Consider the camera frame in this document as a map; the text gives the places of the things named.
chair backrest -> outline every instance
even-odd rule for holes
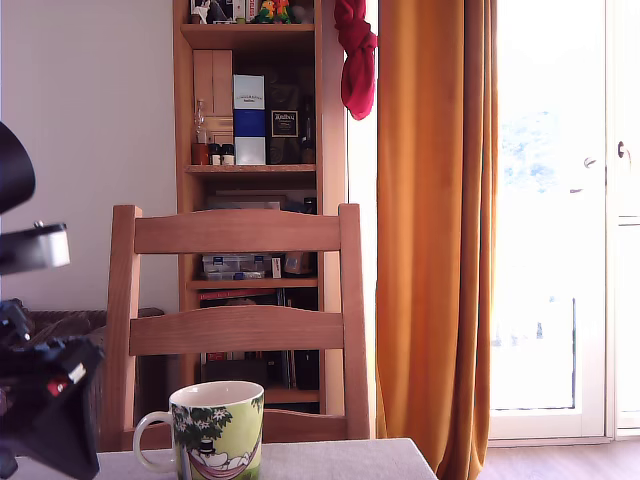
[[[111,235],[101,450],[131,449],[137,355],[211,351],[342,349],[345,416],[265,409],[264,441],[369,438],[358,205],[341,205],[337,217],[212,210],[155,218],[122,205]],[[141,254],[295,251],[340,252],[340,313],[251,305],[135,318]],[[166,426],[150,430],[143,448],[170,446]]]

white and blue box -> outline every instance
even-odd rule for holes
[[[233,76],[233,123],[237,165],[266,165],[264,77]]]

shelf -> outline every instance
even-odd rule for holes
[[[265,278],[260,280],[192,280],[189,290],[226,290],[233,288],[313,288],[318,286],[317,278]]]
[[[233,50],[238,52],[307,53],[313,55],[314,26],[284,24],[219,24],[180,27],[194,50]]]
[[[313,403],[320,401],[318,390],[298,390],[295,388],[272,387],[264,392],[264,403]]]
[[[184,171],[228,189],[297,190],[316,188],[316,166],[303,165],[188,165]]]

white tablecloth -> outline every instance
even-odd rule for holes
[[[406,438],[346,442],[283,443],[263,445],[260,480],[434,480],[415,444]],[[169,450],[148,452],[149,460],[162,460]],[[175,474],[154,474],[144,469],[131,452],[102,453],[96,480],[169,480]],[[18,459],[11,480],[64,480],[66,477],[28,459]]]

mug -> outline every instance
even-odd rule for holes
[[[256,480],[262,453],[264,389],[250,382],[209,382],[169,397],[169,412],[140,420],[133,450],[147,469],[176,472],[179,480]],[[174,458],[150,462],[140,451],[142,432],[153,422],[171,425]]]

